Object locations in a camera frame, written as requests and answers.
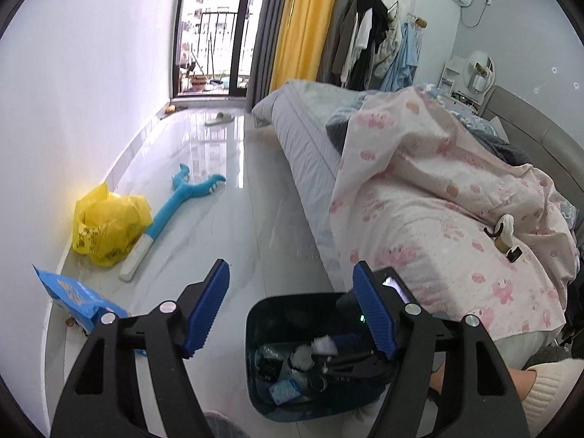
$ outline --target ribbed cuff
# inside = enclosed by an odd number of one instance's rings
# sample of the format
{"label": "ribbed cuff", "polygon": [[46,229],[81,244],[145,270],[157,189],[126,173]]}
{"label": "ribbed cuff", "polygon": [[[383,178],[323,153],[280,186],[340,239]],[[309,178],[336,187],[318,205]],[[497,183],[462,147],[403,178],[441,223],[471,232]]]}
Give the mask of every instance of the ribbed cuff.
{"label": "ribbed cuff", "polygon": [[557,364],[539,364],[528,370],[537,372],[533,388],[522,402],[527,423],[531,424],[540,420],[543,412],[554,401],[562,382],[563,368],[557,367]]}

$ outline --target blue gripper pad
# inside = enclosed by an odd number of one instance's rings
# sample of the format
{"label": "blue gripper pad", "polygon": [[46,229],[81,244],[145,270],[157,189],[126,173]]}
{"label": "blue gripper pad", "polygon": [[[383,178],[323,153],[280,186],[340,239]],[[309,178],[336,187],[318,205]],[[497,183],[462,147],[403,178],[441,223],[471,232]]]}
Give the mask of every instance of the blue gripper pad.
{"label": "blue gripper pad", "polygon": [[219,307],[227,293],[227,288],[229,288],[229,279],[229,265],[226,261],[221,261],[215,274],[205,286],[197,306],[194,307],[189,316],[189,332],[182,345],[186,357],[191,358],[195,351],[204,346]]}
{"label": "blue gripper pad", "polygon": [[398,350],[393,337],[395,324],[372,281],[374,279],[370,278],[357,263],[353,268],[353,289],[357,295],[357,301],[361,306],[375,345],[385,353],[387,358],[392,359]]}

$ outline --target cable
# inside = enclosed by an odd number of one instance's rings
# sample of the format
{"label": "cable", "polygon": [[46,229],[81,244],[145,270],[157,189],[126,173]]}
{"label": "cable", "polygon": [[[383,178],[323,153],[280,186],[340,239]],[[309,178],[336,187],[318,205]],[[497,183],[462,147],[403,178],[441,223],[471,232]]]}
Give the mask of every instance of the cable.
{"label": "cable", "polygon": [[462,24],[463,24],[463,25],[465,25],[467,28],[469,28],[469,29],[471,29],[471,30],[472,30],[473,28],[476,28],[477,26],[479,26],[479,24],[481,24],[481,20],[483,19],[483,15],[485,14],[485,11],[486,11],[486,9],[487,9],[487,6],[488,6],[488,5],[487,5],[487,2],[485,1],[485,7],[483,8],[483,12],[481,12],[481,17],[480,17],[480,18],[478,18],[478,23],[477,23],[475,26],[469,26],[468,24],[466,24],[466,23],[464,22],[464,19],[462,18],[462,9],[460,10],[460,21],[462,21]]}

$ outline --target white wall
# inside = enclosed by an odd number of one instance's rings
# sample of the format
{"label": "white wall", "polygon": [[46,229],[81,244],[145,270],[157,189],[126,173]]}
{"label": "white wall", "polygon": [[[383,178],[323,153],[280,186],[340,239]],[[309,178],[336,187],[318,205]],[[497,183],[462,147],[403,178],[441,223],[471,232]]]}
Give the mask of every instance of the white wall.
{"label": "white wall", "polygon": [[[463,9],[468,25],[478,21],[484,1]],[[556,0],[492,1],[475,29],[458,26],[453,55],[486,51],[495,63],[497,85],[525,99],[584,146],[584,47],[562,8]]]}
{"label": "white wall", "polygon": [[44,433],[48,298],[75,200],[169,99],[176,0],[26,0],[0,39],[0,373]]}
{"label": "white wall", "polygon": [[437,84],[440,81],[444,64],[452,53],[460,17],[460,6],[454,0],[399,1],[406,8],[406,11],[422,17],[428,22],[415,83]]}

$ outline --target dark green trash can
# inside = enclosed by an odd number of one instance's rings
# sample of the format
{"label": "dark green trash can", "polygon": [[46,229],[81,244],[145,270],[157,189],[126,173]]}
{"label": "dark green trash can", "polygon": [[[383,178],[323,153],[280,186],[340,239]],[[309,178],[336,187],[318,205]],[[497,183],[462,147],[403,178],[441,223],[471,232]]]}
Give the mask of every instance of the dark green trash can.
{"label": "dark green trash can", "polygon": [[375,401],[384,387],[364,383],[333,383],[324,392],[305,402],[276,406],[269,394],[270,384],[257,377],[256,363],[262,346],[288,343],[291,350],[310,344],[314,338],[360,333],[359,321],[351,322],[335,304],[341,293],[315,293],[266,298],[247,315],[245,352],[247,389],[255,409],[275,422],[299,422],[344,413]]}

